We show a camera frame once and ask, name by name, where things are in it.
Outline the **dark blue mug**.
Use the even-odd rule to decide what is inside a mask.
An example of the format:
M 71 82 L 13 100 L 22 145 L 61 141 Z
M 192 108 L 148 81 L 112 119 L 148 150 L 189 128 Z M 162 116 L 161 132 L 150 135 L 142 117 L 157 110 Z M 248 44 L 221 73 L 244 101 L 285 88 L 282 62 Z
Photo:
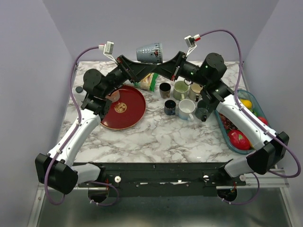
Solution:
M 164 113 L 166 115 L 175 115 L 176 114 L 176 102 L 173 100 L 167 100 L 164 103 Z

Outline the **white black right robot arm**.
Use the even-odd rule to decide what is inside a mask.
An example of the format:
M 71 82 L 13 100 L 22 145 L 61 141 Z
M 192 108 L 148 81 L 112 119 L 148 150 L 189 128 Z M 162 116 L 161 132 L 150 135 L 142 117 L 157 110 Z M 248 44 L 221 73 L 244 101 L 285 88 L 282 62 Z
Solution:
M 158 64 L 155 72 L 170 80 L 182 77 L 203 87 L 202 99 L 211 109 L 222 113 L 237 126 L 255 148 L 243 158 L 226 163 L 218 173 L 218 181 L 229 185 L 235 177 L 256 172 L 265 174 L 285 155 L 289 136 L 285 132 L 277 133 L 262 123 L 239 100 L 235 90 L 231 90 L 221 78 L 227 67 L 221 55 L 210 53 L 198 67 L 187 61 L 186 55 L 179 52 L 172 60 Z

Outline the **dark grey mug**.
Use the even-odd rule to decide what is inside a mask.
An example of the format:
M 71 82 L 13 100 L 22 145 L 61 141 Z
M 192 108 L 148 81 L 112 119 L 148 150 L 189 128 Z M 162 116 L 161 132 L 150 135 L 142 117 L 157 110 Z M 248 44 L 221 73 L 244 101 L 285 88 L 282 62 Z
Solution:
M 212 112 L 213 108 L 210 104 L 207 104 L 204 100 L 198 101 L 195 110 L 195 116 L 197 117 L 197 119 L 201 120 L 202 122 L 205 122 Z

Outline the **light blue white mug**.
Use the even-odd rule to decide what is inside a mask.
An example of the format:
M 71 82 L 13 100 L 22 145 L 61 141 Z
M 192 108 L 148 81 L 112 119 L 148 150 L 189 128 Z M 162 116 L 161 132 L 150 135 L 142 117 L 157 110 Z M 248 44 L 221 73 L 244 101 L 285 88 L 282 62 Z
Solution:
M 194 121 L 195 103 L 189 99 L 183 99 L 178 105 L 178 117 L 182 120 Z

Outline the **grey blue mug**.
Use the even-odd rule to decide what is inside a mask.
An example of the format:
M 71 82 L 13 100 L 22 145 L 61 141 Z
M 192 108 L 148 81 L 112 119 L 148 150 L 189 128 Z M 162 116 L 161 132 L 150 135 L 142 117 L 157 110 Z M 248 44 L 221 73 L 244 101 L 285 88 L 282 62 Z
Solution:
M 144 45 L 136 49 L 137 61 L 142 63 L 162 64 L 162 43 Z

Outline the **pink upside-down mug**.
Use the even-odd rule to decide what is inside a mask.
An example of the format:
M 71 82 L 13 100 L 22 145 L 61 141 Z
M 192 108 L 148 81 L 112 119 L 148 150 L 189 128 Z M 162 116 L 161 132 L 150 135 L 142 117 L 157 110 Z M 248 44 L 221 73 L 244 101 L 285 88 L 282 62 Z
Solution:
M 120 98 L 120 93 L 118 90 L 106 96 L 106 99 L 109 99 L 112 103 L 118 101 L 119 98 Z

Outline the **light green mug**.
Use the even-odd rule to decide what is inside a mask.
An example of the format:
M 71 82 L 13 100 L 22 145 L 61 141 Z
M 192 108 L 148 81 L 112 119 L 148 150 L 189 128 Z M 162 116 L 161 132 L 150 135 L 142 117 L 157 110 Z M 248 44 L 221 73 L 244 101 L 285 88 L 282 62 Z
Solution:
M 173 88 L 173 97 L 176 100 L 184 100 L 187 97 L 189 86 L 184 81 L 177 81 Z

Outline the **cream mug with black rim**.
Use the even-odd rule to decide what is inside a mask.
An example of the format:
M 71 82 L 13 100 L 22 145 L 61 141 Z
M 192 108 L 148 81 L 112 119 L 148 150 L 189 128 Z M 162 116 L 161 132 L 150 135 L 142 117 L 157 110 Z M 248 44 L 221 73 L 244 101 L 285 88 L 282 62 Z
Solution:
M 200 98 L 200 92 L 203 88 L 197 84 L 197 83 L 193 83 L 190 85 L 190 88 L 189 88 L 189 94 L 188 94 L 188 97 L 195 101 L 195 102 L 198 102 L 199 98 Z

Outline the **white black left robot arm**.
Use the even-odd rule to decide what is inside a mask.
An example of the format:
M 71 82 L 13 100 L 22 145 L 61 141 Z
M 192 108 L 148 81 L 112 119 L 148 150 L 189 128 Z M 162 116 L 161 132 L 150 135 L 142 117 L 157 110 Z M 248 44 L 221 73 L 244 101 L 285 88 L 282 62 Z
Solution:
M 83 76 L 86 96 L 81 106 L 76 105 L 78 117 L 62 139 L 47 154 L 35 159 L 38 180 L 49 188 L 69 194 L 79 182 L 82 171 L 73 170 L 74 160 L 90 133 L 106 117 L 112 105 L 109 95 L 118 91 L 128 80 L 140 82 L 158 67 L 158 62 L 131 61 L 121 55 L 117 66 L 107 75 L 89 69 Z

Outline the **brown striped mug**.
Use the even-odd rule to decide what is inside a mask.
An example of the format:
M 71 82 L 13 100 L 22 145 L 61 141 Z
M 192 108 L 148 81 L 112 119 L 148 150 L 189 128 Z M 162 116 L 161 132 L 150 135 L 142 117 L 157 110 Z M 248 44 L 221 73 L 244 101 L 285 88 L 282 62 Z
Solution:
M 162 98 L 170 98 L 171 85 L 169 83 L 161 83 L 159 85 L 159 90 Z

